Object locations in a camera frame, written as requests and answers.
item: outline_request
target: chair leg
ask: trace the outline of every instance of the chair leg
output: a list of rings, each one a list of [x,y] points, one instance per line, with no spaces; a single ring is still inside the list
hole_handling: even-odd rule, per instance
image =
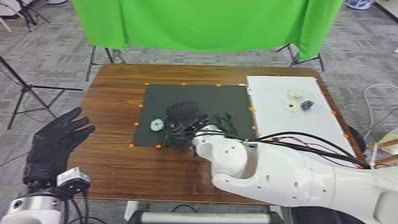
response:
[[[3,24],[3,28],[5,28],[5,30],[12,33],[12,29],[10,29],[10,27],[8,27],[8,24],[7,24],[5,21],[3,21],[3,18],[0,18],[0,23]]]

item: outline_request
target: metal stand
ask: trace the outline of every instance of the metal stand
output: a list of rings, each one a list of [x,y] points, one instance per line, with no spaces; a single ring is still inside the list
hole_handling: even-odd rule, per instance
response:
[[[127,224],[282,224],[280,216],[270,213],[167,213],[136,211],[138,202],[127,201],[124,219]]]
[[[310,58],[309,60],[300,61],[300,60],[296,59],[298,54],[293,55],[293,50],[291,50],[289,44],[286,44],[286,45],[277,49],[275,52],[280,52],[280,51],[284,50],[284,48],[287,48],[287,50],[289,50],[289,57],[291,57],[291,64],[289,64],[289,67],[293,67],[293,65],[298,65],[298,64],[305,63],[307,61],[319,60],[319,69],[321,69],[321,71],[325,71],[325,64],[323,64],[323,60],[321,60],[321,56],[319,56],[319,54],[318,54],[318,56],[316,56],[314,58]]]
[[[104,48],[104,52],[106,52],[110,64],[115,63],[115,56],[120,59],[120,63],[126,64],[126,61],[124,61],[122,56],[120,56],[120,51],[119,50],[111,50],[111,53],[113,53],[113,55],[111,55],[110,54],[110,49]],[[90,80],[90,68],[92,68],[92,65],[103,65],[103,64],[97,64],[94,62],[94,57],[95,57],[95,46],[92,46],[92,50],[90,50],[90,62],[88,62],[88,68],[87,68],[87,74],[85,74],[85,82],[88,82],[88,80]]]
[[[40,19],[48,23],[49,23],[49,21],[48,21],[46,17],[39,14],[39,12],[33,10],[33,8],[28,6],[28,4],[23,2],[23,0],[16,0],[16,2],[19,3],[19,7],[21,7],[21,15],[23,15],[24,21],[26,21],[28,32],[32,32],[30,24],[35,26],[37,25],[37,21],[33,19],[30,11],[33,12],[35,16],[40,17]]]
[[[30,85],[24,80],[21,79],[21,76],[17,75],[7,61],[3,60],[3,57],[0,57],[0,63],[3,65],[3,67],[7,68],[14,78],[16,78],[16,81],[17,81],[17,84],[21,86],[21,93],[19,93],[19,98],[17,98],[17,102],[16,102],[16,107],[14,107],[14,112],[12,112],[12,116],[10,116],[10,120],[8,120],[8,126],[7,126],[7,129],[10,129],[12,127],[12,123],[14,123],[14,119],[16,119],[16,115],[17,114],[23,114],[23,113],[28,113],[32,111],[39,111],[39,110],[46,110],[48,113],[51,114],[53,118],[56,118],[51,110],[49,110],[49,107],[60,97],[60,95],[64,94],[65,90],[72,90],[72,91],[83,91],[81,89],[74,89],[74,88],[64,88],[64,87],[51,87],[51,86],[35,86],[35,85]],[[55,90],[60,90],[51,102],[46,104],[37,93],[33,92],[33,89],[55,89]],[[37,100],[42,108],[37,108],[37,109],[32,109],[32,110],[24,110],[24,111],[19,111],[19,106],[21,106],[21,101],[23,101],[23,97],[24,97],[24,94],[30,94],[33,99]]]

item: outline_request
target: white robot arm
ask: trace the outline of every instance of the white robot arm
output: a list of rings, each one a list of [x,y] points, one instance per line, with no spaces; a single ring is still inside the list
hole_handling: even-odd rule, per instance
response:
[[[193,145],[220,190],[286,207],[330,208],[366,224],[396,223],[398,167],[344,167],[312,153],[206,134],[209,130],[218,130],[213,125]]]

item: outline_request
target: black mat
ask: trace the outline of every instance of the black mat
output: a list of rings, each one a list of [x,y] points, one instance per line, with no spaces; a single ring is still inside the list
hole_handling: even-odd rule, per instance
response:
[[[229,113],[238,137],[255,138],[252,130],[252,114],[248,111],[248,95],[243,86],[181,86],[149,85],[145,89],[145,99],[142,104],[138,128],[133,136],[133,144],[152,147],[163,144],[163,131],[152,132],[151,121],[165,119],[167,107],[183,101],[191,101],[199,105],[200,111],[209,115]]]

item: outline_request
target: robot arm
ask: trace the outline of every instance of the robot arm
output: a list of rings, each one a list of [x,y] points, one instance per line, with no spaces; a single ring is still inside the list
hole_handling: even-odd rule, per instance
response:
[[[339,166],[312,153],[211,135],[209,130],[220,131],[206,126],[191,143],[211,162],[220,190],[286,207],[330,208],[366,224],[396,223],[398,167]]]
[[[69,153],[94,132],[94,126],[81,128],[87,118],[72,121],[79,113],[76,108],[33,135],[23,173],[26,193],[10,202],[1,224],[60,223],[60,204],[88,189],[88,176],[79,169],[65,171]]]

